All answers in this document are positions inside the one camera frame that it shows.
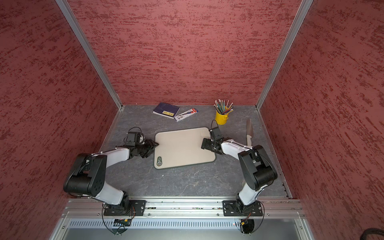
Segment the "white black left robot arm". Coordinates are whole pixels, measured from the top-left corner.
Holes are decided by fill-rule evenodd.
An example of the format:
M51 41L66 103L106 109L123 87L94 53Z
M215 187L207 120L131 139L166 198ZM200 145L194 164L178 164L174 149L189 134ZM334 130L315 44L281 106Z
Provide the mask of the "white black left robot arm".
M144 140L142 143L118 146L106 152L79 154L64 182L63 190L103 202L109 216L128 215L133 208L128 194L106 182L106 170L133 157L145 159L158 145L153 140Z

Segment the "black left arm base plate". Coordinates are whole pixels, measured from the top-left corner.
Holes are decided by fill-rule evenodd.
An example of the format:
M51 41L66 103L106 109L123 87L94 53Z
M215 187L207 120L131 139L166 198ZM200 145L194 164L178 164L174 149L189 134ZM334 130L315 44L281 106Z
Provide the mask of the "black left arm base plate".
M106 205L104 207L103 216L143 216L146 207L145 200L127 200L119 205Z

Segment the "beige green-edged cutting board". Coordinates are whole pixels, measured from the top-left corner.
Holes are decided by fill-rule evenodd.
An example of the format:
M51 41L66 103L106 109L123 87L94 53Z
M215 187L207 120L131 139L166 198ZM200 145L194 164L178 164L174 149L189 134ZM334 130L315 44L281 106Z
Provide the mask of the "beige green-edged cutting board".
M215 153L201 148L204 139L210 139L206 127L157 133L154 167L162 170L214 162Z

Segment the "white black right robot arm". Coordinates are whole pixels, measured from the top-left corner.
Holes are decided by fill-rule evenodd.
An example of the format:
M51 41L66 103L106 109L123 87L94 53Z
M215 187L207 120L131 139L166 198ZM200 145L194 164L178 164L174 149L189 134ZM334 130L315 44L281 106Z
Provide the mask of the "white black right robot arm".
M201 148L219 155L229 155L240 163L245 179L243 189L238 193L235 209L241 214L249 214L259 194L278 178L278 173L269 157L263 155L264 148L245 146L232 139L218 141L204 138Z

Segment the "knife with cream handle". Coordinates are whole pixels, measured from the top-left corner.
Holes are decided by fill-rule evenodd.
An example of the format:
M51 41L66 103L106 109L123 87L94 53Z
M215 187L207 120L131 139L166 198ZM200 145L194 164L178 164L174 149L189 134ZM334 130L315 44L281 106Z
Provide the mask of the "knife with cream handle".
M247 119L246 133L247 133L247 146L252 146L252 138L254 136L254 130L253 130L253 125L252 125L251 119Z

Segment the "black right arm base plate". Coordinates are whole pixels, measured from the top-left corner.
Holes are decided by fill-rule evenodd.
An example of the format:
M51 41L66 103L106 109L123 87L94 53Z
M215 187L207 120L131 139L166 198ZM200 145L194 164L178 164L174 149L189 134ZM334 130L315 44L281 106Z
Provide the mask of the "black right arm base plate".
M255 201L247 206L240 200L223 201L222 204L225 217L262 217L264 214L260 201Z

